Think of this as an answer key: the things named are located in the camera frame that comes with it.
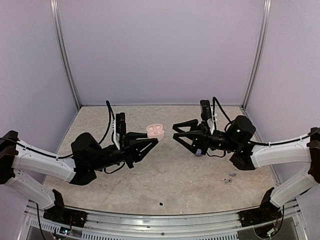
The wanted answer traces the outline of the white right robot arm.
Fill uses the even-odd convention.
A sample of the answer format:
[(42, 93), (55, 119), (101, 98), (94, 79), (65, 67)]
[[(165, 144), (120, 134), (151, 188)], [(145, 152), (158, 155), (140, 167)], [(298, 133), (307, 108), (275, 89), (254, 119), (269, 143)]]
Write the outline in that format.
[(310, 129), (309, 134), (282, 142), (253, 142), (256, 128), (245, 116), (239, 115), (230, 122), (226, 131), (217, 130), (206, 121), (176, 123), (173, 139), (195, 155), (206, 155), (208, 150), (231, 153), (230, 161), (242, 171), (253, 171), (270, 165), (304, 162), (303, 168), (281, 185), (266, 193), (266, 199), (256, 210), (256, 218), (266, 222), (289, 200), (320, 183), (320, 130)]

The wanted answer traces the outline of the pink earbud charging case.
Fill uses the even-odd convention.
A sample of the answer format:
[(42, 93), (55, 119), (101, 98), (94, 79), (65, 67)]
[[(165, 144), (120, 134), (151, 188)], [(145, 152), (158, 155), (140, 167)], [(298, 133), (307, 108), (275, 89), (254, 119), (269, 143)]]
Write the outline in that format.
[(157, 139), (159, 142), (164, 139), (165, 131), (161, 123), (153, 123), (146, 127), (147, 137), (149, 139)]

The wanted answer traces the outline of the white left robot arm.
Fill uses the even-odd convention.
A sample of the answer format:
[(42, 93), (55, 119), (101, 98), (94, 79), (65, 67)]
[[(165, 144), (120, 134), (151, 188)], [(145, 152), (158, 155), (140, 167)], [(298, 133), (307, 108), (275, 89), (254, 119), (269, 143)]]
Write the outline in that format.
[(36, 202), (42, 209), (50, 209), (50, 214), (63, 223), (70, 218), (70, 211), (64, 207), (62, 195), (45, 188), (25, 173), (26, 170), (85, 186), (96, 179), (97, 171), (105, 172), (108, 167), (132, 169), (158, 142), (145, 133), (129, 132), (118, 143), (101, 147), (85, 132), (71, 144), (71, 155), (62, 156), (27, 144), (11, 130), (0, 139), (0, 183)]

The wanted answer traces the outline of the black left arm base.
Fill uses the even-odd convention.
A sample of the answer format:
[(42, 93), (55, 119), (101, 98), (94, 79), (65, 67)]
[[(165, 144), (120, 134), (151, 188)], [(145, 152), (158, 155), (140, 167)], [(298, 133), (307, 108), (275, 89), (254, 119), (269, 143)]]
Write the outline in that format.
[(84, 228), (88, 213), (81, 210), (67, 208), (64, 204), (62, 194), (52, 190), (54, 194), (53, 206), (45, 209), (43, 218), (56, 223), (69, 225), (70, 227)]

